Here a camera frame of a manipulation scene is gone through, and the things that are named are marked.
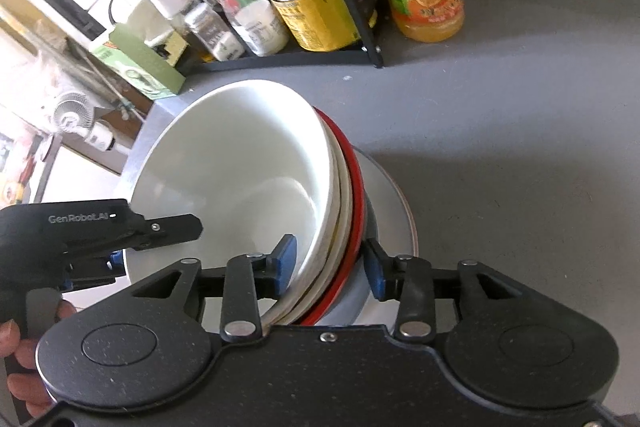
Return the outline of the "person's left hand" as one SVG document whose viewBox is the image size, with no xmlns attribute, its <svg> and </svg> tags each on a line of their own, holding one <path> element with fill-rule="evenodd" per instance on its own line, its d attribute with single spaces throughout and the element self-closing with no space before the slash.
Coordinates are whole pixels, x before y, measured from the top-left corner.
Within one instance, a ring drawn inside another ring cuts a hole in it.
<svg viewBox="0 0 640 427">
<path fill-rule="evenodd" d="M 43 381 L 36 371 L 37 339 L 23 338 L 14 320 L 1 324 L 1 358 L 13 357 L 25 373 L 6 377 L 6 387 L 14 399 L 23 403 L 31 417 L 42 415 L 52 404 Z"/>
</svg>

